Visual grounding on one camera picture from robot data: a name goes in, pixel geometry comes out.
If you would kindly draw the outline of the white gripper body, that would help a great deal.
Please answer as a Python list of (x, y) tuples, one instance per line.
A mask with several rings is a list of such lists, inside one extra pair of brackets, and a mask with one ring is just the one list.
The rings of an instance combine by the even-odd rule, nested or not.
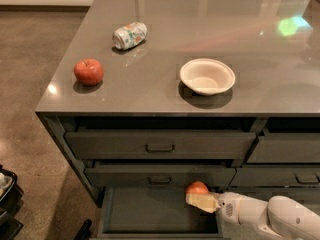
[(222, 219), (236, 225), (266, 225), (266, 201), (234, 192), (225, 192), (218, 197)]

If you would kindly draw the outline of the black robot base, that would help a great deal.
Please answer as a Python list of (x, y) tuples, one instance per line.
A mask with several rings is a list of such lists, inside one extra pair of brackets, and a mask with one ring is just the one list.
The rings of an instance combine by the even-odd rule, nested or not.
[(15, 240), (23, 228), (15, 218), (21, 208), (23, 194), (17, 175), (0, 166), (0, 240)]

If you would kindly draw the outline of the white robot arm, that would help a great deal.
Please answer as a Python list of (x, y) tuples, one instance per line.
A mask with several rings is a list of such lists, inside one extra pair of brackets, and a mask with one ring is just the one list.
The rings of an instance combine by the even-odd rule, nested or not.
[(233, 192), (187, 193), (186, 202), (252, 229), (261, 240), (320, 240), (320, 216), (285, 196), (263, 201)]

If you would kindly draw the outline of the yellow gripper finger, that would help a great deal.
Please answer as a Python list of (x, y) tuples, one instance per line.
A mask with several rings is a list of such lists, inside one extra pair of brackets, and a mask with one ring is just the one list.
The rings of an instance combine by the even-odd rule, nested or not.
[(219, 202), (213, 194), (188, 193), (186, 202), (207, 213), (214, 213), (220, 208)]

